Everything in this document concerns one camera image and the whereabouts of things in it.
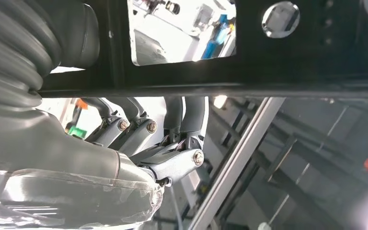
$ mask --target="metal beam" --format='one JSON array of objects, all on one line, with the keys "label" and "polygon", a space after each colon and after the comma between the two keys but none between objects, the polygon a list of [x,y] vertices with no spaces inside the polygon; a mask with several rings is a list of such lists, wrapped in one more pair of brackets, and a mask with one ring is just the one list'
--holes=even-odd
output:
[{"label": "metal beam", "polygon": [[[282,142],[286,142],[289,138],[289,134],[287,132],[273,124],[269,128],[269,133]],[[330,160],[324,158],[300,142],[296,142],[293,145],[291,152],[299,155],[305,161],[309,162],[314,168],[320,171],[322,175],[339,185],[354,188],[363,187],[364,185],[362,181],[350,175],[348,172]]]},{"label": "metal beam", "polygon": [[211,223],[223,200],[239,177],[247,160],[252,156],[267,128],[273,121],[284,98],[265,98],[255,117],[245,130],[230,158],[222,168],[204,202],[190,224],[190,230],[204,230]]},{"label": "metal beam", "polygon": [[210,110],[209,110],[209,114],[211,115],[212,118],[215,119],[216,122],[218,122],[218,124],[220,124],[222,127],[224,127],[235,140],[240,140],[241,136],[239,135],[238,132],[236,132],[235,129],[233,129],[214,109],[214,105],[210,106]]},{"label": "metal beam", "polygon": [[[253,159],[265,170],[270,167],[271,162],[266,156],[257,151]],[[343,229],[342,226],[333,219],[326,211],[322,210],[293,180],[291,180],[282,170],[273,173],[273,179],[286,191],[290,197],[313,218],[318,219],[326,229]]]}]

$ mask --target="plastic wrap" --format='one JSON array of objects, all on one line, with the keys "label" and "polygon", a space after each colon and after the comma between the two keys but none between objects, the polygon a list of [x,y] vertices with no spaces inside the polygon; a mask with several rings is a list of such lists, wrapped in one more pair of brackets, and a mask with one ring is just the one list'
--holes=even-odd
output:
[{"label": "plastic wrap", "polygon": [[160,207],[163,188],[86,175],[0,171],[0,229],[133,228]]}]

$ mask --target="black metal frame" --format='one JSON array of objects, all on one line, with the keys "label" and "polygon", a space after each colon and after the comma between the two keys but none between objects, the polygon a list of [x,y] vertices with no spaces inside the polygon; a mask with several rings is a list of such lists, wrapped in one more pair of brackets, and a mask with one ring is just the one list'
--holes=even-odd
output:
[{"label": "black metal frame", "polygon": [[[50,74],[40,93],[368,98],[368,15],[363,1],[293,0],[301,12],[297,29],[286,38],[272,39],[263,33],[261,18],[276,2],[236,1],[237,51],[232,57],[135,66],[127,1],[88,0],[98,17],[100,58],[84,71]],[[328,19],[332,24],[325,26]]]}]

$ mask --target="hex bolt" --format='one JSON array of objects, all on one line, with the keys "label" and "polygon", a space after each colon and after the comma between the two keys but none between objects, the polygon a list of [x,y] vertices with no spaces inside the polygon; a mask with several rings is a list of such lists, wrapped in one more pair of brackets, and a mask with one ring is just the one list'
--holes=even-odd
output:
[{"label": "hex bolt", "polygon": [[204,163],[204,154],[201,151],[195,152],[194,162],[196,166],[200,166],[202,163]]},{"label": "hex bolt", "polygon": [[324,21],[324,27],[328,28],[332,25],[332,19],[328,18],[327,20]]},{"label": "hex bolt", "polygon": [[333,2],[334,0],[327,0],[326,1],[326,3],[325,3],[325,7],[327,8],[327,9],[329,9],[329,8],[331,8],[331,7],[333,7],[334,5],[334,2]]},{"label": "hex bolt", "polygon": [[150,121],[148,124],[147,124],[147,131],[149,132],[149,133],[154,133],[154,132],[156,132],[156,130],[157,130],[157,123],[156,122],[154,122],[154,121]]},{"label": "hex bolt", "polygon": [[118,126],[121,131],[124,131],[127,127],[129,127],[129,124],[126,120],[122,120],[119,122]]}]

